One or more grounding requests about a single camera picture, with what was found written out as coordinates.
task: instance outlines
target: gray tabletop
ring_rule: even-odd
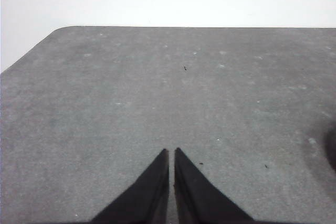
[[[176,147],[253,218],[336,222],[336,29],[66,27],[1,88],[2,224],[90,220],[164,147],[168,223]]]

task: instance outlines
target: white speck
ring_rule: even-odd
[[[312,137],[308,139],[309,143],[310,144],[315,144],[316,143],[316,140],[313,139]]]
[[[325,112],[325,111],[322,111],[321,112],[323,115],[325,115],[326,117],[328,117],[328,118],[332,118],[332,116],[331,115],[329,115],[327,112]]]

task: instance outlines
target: white background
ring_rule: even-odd
[[[336,27],[336,0],[2,0],[1,71],[72,25]]]

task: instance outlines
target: black triangular object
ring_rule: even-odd
[[[168,151],[164,149],[133,185],[92,222],[165,223],[169,194]]]
[[[175,195],[180,224],[253,221],[214,187],[180,148],[175,151]]]

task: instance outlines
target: gray surface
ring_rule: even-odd
[[[67,27],[1,81],[2,224],[89,220],[178,146],[254,218],[336,221],[336,29]]]

